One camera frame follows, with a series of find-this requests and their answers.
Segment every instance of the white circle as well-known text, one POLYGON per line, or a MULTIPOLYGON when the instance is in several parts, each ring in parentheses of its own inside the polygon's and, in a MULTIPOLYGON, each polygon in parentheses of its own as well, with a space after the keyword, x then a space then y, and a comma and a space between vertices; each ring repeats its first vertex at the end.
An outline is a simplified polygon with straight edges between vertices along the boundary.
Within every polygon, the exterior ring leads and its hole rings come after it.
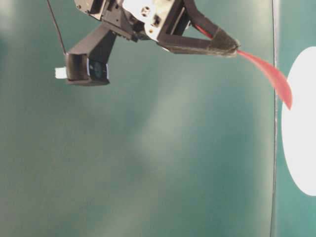
POLYGON ((295 60, 288 83, 293 106, 282 108, 285 160, 298 188, 316 196, 316 47, 305 49, 295 60))

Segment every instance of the black wire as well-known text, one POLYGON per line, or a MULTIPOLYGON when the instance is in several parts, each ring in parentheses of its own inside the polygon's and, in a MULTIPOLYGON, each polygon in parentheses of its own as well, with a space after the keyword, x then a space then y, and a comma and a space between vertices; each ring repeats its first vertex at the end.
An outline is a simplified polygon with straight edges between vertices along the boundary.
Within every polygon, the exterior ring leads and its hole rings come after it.
POLYGON ((53 13, 53 9, 51 8, 51 5, 49 3, 49 0, 46 0, 47 1, 47 6, 48 6, 48 9, 50 11, 50 14, 51 14, 51 17, 53 19, 53 22, 54 22, 54 25, 56 27, 56 30, 57 30, 57 35, 58 35, 58 39, 59 39, 59 42, 61 44, 61 47, 63 49, 63 52, 64 52, 64 55, 66 54, 66 50, 65 50, 65 46, 64 46, 64 42, 63 42, 63 39, 61 37, 61 33, 60 33, 60 30, 59 30, 59 27, 58 27, 58 24, 56 22, 56 18, 54 16, 54 13, 53 13))

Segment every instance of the green wall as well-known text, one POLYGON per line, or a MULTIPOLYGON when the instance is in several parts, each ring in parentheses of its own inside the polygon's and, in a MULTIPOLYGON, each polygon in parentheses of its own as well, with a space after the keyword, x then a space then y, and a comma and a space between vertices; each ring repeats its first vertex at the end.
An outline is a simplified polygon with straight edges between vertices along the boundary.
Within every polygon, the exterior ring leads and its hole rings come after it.
MULTIPOLYGON (((98 24, 51 3, 67 49, 98 24)), ((273 62, 271 1, 197 5, 273 62)), ((274 91, 253 65, 118 39, 109 86, 67 86, 45 1, 0 6, 2 237, 269 236, 274 91)))

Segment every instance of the red flexible fin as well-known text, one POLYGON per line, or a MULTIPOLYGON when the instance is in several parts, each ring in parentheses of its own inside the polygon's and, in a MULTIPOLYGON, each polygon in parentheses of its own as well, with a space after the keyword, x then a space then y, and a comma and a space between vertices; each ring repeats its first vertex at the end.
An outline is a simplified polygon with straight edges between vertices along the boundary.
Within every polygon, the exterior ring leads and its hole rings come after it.
POLYGON ((256 56, 241 50, 237 50, 237 53, 256 65, 266 75, 280 99, 290 110, 292 107, 292 91, 283 73, 273 67, 271 64, 256 56))

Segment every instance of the camera lens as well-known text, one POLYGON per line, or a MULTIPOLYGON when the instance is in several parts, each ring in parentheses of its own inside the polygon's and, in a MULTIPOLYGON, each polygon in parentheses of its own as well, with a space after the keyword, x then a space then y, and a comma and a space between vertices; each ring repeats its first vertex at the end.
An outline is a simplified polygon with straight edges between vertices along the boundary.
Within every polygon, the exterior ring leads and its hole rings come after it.
POLYGON ((97 78, 101 79, 102 74, 103 74, 103 69, 102 69, 101 63, 99 63, 99 62, 94 62, 93 70, 94 70, 94 75, 95 75, 97 78))

